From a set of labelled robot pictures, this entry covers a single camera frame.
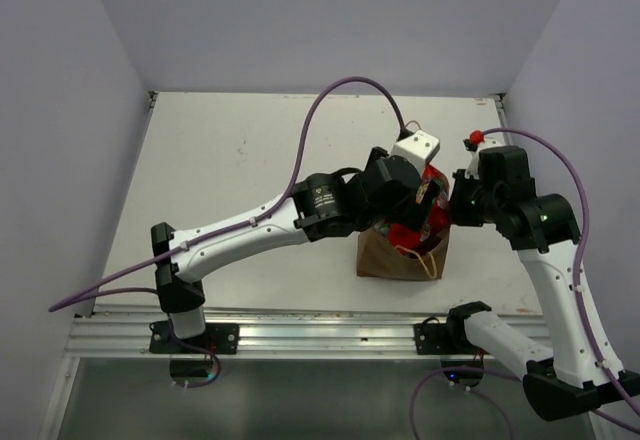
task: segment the bag handle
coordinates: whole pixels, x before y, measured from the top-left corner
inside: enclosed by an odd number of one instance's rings
[[[430,251],[427,252],[427,256],[429,257],[429,260],[431,260],[431,266],[433,267],[433,273],[431,273],[429,271],[429,268],[427,267],[427,264],[424,263],[422,256],[418,252],[411,250],[410,248],[403,247],[402,245],[396,245],[395,248],[397,250],[402,250],[405,253],[410,253],[411,255],[415,256],[420,262],[420,265],[422,265],[422,268],[424,268],[427,277],[429,277],[431,280],[435,280],[436,278],[438,278],[438,265],[436,264],[435,258],[433,258],[433,253],[431,253]]]

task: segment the wall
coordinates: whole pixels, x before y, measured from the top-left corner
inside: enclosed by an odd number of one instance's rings
[[[37,436],[73,312],[100,275],[146,92],[100,0],[0,0],[0,438]]]
[[[404,95],[482,96],[506,91],[557,1],[103,3],[156,90],[307,93],[359,74]]]
[[[592,217],[590,285],[613,346],[636,371],[639,44],[640,0],[561,0],[507,95],[509,125],[552,140],[583,177]],[[575,200],[554,158],[532,148],[531,162],[543,191]]]

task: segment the gray floor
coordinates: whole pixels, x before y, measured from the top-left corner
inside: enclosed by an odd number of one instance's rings
[[[223,359],[219,381],[184,392],[171,387],[167,360],[86,360],[60,438],[410,439],[409,398],[434,367]],[[507,410],[519,440],[594,438],[586,417],[537,418],[519,384],[485,378],[478,388]],[[492,405],[446,382],[425,385],[416,412],[423,440],[509,438]]]

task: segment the brown bag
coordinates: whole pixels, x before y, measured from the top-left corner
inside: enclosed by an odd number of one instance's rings
[[[438,280],[442,278],[449,247],[449,229],[438,233],[440,242],[425,255],[397,249],[375,229],[358,236],[356,274],[359,277],[383,277],[394,280]]]

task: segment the white table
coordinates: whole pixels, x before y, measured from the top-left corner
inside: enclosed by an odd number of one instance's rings
[[[202,226],[258,206],[291,173],[312,95],[161,93],[120,219],[106,273],[148,258],[149,229]],[[398,97],[405,120],[441,139],[434,165],[467,166],[462,139],[499,126],[491,99]],[[390,148],[393,112],[381,96],[329,97],[310,129],[300,179],[363,167],[371,147]],[[205,279],[206,306],[242,309],[443,313],[482,300],[503,315],[540,314],[533,286],[493,226],[453,228],[440,281],[399,282],[355,275],[357,235],[281,248]],[[154,286],[153,269],[111,287]],[[150,295],[104,297],[97,310],[157,305]]]

